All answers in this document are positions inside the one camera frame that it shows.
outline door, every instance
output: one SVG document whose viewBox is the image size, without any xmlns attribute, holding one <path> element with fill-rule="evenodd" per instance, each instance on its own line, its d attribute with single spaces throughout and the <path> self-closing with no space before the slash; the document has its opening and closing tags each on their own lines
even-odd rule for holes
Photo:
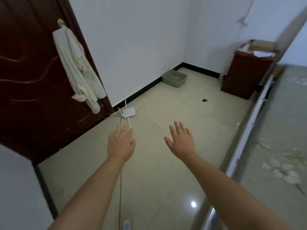
<svg viewBox="0 0 307 230">
<path fill-rule="evenodd" d="M 52 38 L 59 18 L 68 27 L 76 23 L 72 11 L 60 8 L 58 0 L 0 0 L 0 15 L 0 143 L 40 163 L 113 109 L 107 97 L 99 100 L 98 114 L 72 99 Z"/>
</svg>

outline hanging garment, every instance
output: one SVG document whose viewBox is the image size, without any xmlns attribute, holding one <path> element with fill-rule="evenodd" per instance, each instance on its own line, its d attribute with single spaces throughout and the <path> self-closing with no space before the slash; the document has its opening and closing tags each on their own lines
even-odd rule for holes
<svg viewBox="0 0 307 230">
<path fill-rule="evenodd" d="M 53 32 L 53 39 L 69 83 L 75 92 L 72 98 L 79 102 L 85 101 L 92 112 L 97 114 L 100 111 L 97 99 L 104 98 L 106 92 L 86 59 L 82 45 L 65 26 Z"/>
</svg>

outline white wall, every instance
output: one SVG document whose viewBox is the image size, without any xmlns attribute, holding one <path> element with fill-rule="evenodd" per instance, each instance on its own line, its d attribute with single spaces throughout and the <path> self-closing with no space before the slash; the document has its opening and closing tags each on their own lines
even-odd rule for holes
<svg viewBox="0 0 307 230">
<path fill-rule="evenodd" d="M 0 229 L 44 230 L 53 219 L 31 162 L 0 145 Z"/>
<path fill-rule="evenodd" d="M 307 18 L 307 0 L 191 0 L 185 62 L 226 73 L 234 51 L 249 39 L 278 41 L 285 50 Z"/>
<path fill-rule="evenodd" d="M 184 59 L 190 0 L 70 0 L 114 106 Z"/>
<path fill-rule="evenodd" d="M 307 67 L 307 22 L 295 37 L 279 64 L 293 64 Z"/>
</svg>

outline person's left arm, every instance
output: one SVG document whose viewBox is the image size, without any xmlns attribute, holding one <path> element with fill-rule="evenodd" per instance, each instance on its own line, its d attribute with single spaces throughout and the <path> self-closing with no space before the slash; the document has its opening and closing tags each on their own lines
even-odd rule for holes
<svg viewBox="0 0 307 230">
<path fill-rule="evenodd" d="M 133 129 L 117 126 L 108 142 L 107 160 L 74 194 L 48 230 L 100 230 L 108 210 L 113 190 L 125 162 L 132 156 L 135 139 Z"/>
</svg>

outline beige tile floor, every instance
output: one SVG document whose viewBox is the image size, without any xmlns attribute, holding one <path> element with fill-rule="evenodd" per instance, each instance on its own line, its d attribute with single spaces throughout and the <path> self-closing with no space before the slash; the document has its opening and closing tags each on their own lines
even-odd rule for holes
<svg viewBox="0 0 307 230">
<path fill-rule="evenodd" d="M 190 229 L 204 201 L 196 179 L 164 142 L 164 136 L 170 137 L 169 125 L 184 122 L 199 155 L 219 167 L 252 105 L 220 91 L 221 80 L 185 68 L 179 71 L 188 75 L 180 88 L 160 82 L 128 104 L 137 113 L 130 118 L 136 148 L 122 170 L 121 222 L 129 219 L 133 230 Z M 59 211 L 106 159 L 108 135 L 119 121 L 107 118 L 40 164 Z M 105 230 L 118 229 L 119 194 L 118 179 Z"/>
</svg>

